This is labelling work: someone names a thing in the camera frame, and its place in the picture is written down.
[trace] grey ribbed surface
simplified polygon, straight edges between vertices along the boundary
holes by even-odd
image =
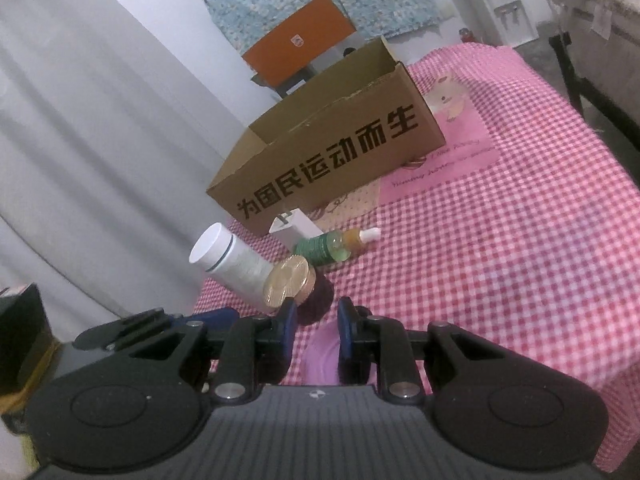
[[[101,480],[597,480],[590,466],[511,473],[443,440],[417,408],[393,406],[369,386],[267,386],[254,402],[216,410],[185,450],[144,471]],[[37,480],[90,476],[51,467]]]

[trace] open cardboard box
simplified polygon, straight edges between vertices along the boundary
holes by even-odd
[[[405,66],[377,38],[252,123],[207,193],[255,235],[445,143]]]

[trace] black metal frame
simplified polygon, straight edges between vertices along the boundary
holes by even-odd
[[[578,113],[584,116],[582,102],[580,101],[580,96],[584,96],[640,151],[640,125],[608,96],[600,92],[591,81],[575,73],[574,65],[566,50],[567,46],[571,45],[569,33],[564,32],[552,36],[549,38],[549,45],[551,45],[558,58],[562,79],[564,79],[569,95],[569,102]]]

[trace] purple object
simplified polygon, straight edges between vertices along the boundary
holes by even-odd
[[[303,384],[317,386],[340,384],[338,378],[339,353],[340,335],[337,320],[319,326],[309,339],[302,357]],[[367,384],[376,384],[376,365],[371,365]]]

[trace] white logo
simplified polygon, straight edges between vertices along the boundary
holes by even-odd
[[[326,393],[322,390],[313,390],[312,392],[309,392],[309,397],[312,399],[322,399],[325,395]]]
[[[300,38],[299,34],[296,34],[293,38],[291,38],[291,43],[295,46],[303,46],[305,44],[305,40]]]

